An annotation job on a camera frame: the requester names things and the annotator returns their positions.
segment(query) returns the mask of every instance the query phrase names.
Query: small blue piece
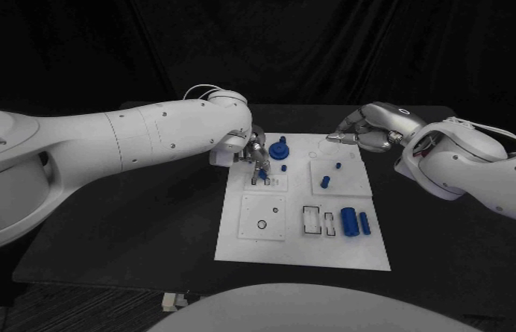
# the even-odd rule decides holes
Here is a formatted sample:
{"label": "small blue piece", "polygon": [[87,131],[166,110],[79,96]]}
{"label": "small blue piece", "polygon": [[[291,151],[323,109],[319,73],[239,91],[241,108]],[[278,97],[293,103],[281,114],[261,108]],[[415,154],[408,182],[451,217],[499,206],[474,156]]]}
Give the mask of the small blue piece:
{"label": "small blue piece", "polygon": [[261,169],[258,175],[264,180],[267,179],[267,171],[265,170]]}
{"label": "small blue piece", "polygon": [[323,189],[326,189],[329,183],[330,183],[330,177],[326,176],[326,177],[323,178],[323,182],[320,183],[320,187],[322,187]]}
{"label": "small blue piece", "polygon": [[280,142],[275,142],[268,147],[268,156],[275,160],[284,160],[288,157],[288,153],[287,139],[281,136]]}
{"label": "small blue piece", "polygon": [[362,232],[365,235],[371,235],[368,215],[363,211],[358,215],[360,216]]}
{"label": "small blue piece", "polygon": [[345,235],[347,237],[360,235],[360,231],[358,230],[358,214],[355,213],[355,209],[352,207],[342,209],[340,216],[342,225],[345,226]]}

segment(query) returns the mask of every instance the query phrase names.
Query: floor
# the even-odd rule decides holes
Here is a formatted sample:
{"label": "floor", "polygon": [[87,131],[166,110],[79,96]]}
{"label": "floor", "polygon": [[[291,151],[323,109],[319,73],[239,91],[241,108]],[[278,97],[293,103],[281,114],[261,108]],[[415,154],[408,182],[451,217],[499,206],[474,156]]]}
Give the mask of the floor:
{"label": "floor", "polygon": [[[15,306],[0,309],[0,332],[144,332],[170,313],[163,293],[123,289],[28,285]],[[516,321],[460,316],[484,332],[516,331]]]}

